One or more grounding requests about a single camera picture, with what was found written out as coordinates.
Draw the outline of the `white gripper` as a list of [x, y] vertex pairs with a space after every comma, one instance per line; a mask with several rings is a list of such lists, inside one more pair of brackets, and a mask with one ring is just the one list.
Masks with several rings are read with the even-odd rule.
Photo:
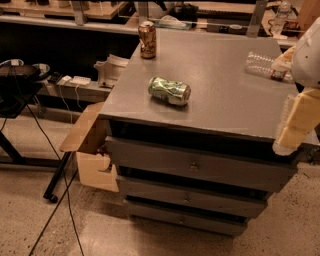
[[289, 94], [284, 102], [276, 130], [273, 151], [280, 156], [295, 152], [308, 134], [320, 124], [320, 17], [308, 28], [295, 46], [272, 63], [277, 71], [288, 71], [304, 87], [298, 95]]

